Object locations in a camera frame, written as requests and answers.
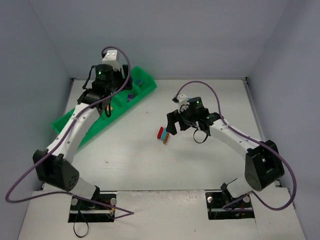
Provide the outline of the teal lego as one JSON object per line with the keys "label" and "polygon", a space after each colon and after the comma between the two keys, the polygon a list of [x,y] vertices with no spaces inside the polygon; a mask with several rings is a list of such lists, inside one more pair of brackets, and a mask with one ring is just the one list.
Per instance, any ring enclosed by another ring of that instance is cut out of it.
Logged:
{"label": "teal lego", "polygon": [[165,139],[165,137],[166,137],[166,134],[167,134],[167,130],[166,130],[166,128],[164,128],[163,131],[162,131],[162,133],[161,133],[161,136],[160,136],[160,139],[161,139],[162,141],[164,141],[164,139]]}

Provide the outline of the purple square lego plate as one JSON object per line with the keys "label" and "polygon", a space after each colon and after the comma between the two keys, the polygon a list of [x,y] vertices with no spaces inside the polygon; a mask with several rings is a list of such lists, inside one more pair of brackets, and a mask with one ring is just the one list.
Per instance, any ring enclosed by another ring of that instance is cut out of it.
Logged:
{"label": "purple square lego plate", "polygon": [[134,95],[133,95],[132,93],[128,94],[128,96],[127,96],[127,102],[132,101],[133,98],[134,98]]}

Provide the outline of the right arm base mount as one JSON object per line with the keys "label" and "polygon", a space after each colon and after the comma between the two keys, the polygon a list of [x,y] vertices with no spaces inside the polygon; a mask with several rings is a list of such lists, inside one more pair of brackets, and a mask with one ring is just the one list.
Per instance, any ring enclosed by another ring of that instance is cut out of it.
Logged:
{"label": "right arm base mount", "polygon": [[207,216],[209,220],[254,219],[255,213],[249,194],[233,198],[226,191],[205,190]]}

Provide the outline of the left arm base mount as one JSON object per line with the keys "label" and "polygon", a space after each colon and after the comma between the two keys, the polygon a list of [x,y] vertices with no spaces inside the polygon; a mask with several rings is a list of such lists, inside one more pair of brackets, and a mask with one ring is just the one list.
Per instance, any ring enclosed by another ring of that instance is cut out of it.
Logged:
{"label": "left arm base mount", "polygon": [[68,222],[73,224],[74,235],[81,239],[88,235],[90,223],[113,223],[117,204],[115,192],[103,192],[100,194],[100,202],[111,205],[103,206],[73,197],[70,202]]}

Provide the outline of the teal lego brick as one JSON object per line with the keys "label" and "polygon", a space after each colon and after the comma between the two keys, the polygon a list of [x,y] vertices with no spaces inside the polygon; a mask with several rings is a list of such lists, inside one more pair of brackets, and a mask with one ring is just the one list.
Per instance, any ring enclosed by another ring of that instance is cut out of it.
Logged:
{"label": "teal lego brick", "polygon": [[140,86],[142,83],[143,83],[143,81],[140,80],[140,79],[137,79],[137,80],[135,81],[135,84],[136,84],[137,86]]}

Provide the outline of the yellow long lego plate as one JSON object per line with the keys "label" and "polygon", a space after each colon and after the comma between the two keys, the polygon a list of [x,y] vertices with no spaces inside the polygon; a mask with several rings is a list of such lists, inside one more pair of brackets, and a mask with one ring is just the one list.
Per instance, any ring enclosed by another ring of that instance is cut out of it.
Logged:
{"label": "yellow long lego plate", "polygon": [[107,107],[106,107],[106,110],[107,110],[108,112],[111,112],[111,111],[113,111],[113,107],[112,107],[112,106],[107,106]]}

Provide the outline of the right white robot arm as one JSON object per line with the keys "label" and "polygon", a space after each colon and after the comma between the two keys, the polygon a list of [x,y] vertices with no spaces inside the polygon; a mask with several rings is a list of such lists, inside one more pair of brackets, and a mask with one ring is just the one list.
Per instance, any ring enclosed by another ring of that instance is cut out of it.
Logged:
{"label": "right white robot arm", "polygon": [[235,133],[217,112],[209,112],[203,106],[200,97],[189,98],[180,94],[173,98],[173,102],[178,108],[167,114],[167,132],[176,135],[176,123],[181,131],[194,128],[204,132],[207,137],[220,140],[243,157],[243,175],[221,186],[228,201],[251,191],[260,192],[284,175],[283,163],[276,156],[278,148],[273,141],[250,141],[243,133]]}

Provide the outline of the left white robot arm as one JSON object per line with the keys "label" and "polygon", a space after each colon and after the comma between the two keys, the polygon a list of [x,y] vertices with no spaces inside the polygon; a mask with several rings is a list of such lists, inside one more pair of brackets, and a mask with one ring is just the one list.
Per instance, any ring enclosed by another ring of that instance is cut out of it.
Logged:
{"label": "left white robot arm", "polygon": [[40,181],[80,198],[95,200],[100,198],[100,188],[81,178],[73,166],[74,156],[91,126],[107,112],[111,98],[122,90],[132,89],[131,68],[123,65],[115,70],[109,64],[92,66],[95,80],[91,87],[83,85],[83,92],[77,100],[72,116],[45,149],[36,150],[33,162]]}

